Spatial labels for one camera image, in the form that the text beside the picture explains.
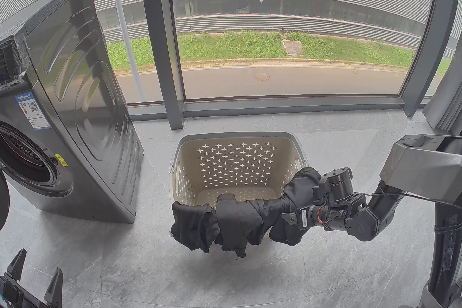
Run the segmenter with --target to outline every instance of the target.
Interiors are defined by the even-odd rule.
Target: plastic wrap
[[[31,63],[23,33],[0,41],[0,89],[21,82]]]

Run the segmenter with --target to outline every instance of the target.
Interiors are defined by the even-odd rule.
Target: curtain
[[[462,35],[448,70],[423,113],[433,128],[460,135],[462,132]]]

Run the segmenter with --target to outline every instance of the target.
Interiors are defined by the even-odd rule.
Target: marble floor
[[[173,223],[169,166],[178,141],[204,132],[287,131],[319,172],[349,166],[356,191],[371,192],[393,142],[431,133],[421,112],[329,112],[135,123],[145,148],[133,225],[75,220],[38,211],[11,188],[0,231],[0,269],[28,251],[22,285],[38,297],[56,267],[64,272],[63,307],[342,307],[415,306],[430,273],[434,207],[406,198],[390,226],[371,242],[321,228],[295,247],[266,237],[247,257],[213,245],[191,252],[169,236]]]

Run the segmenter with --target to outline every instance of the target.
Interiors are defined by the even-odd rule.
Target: building window
[[[173,0],[173,9],[176,18],[221,14],[284,14],[365,23],[416,36],[421,36],[425,29],[423,23],[409,18],[333,0]],[[142,1],[124,5],[123,10],[127,24],[146,22]],[[97,14],[103,29],[119,26],[115,7],[99,11]],[[456,45],[457,40],[451,37],[448,47],[455,49]]]
[[[337,5],[335,6],[334,19],[338,19],[339,21],[344,21],[345,13],[347,11],[346,7],[347,6],[344,3],[337,2]]]
[[[334,17],[335,1],[324,0],[322,4],[321,18],[332,19]]]

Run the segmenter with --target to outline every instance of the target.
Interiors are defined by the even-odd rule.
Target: washing machine
[[[0,162],[20,194],[132,223],[142,157],[93,0],[38,0],[0,24]]]

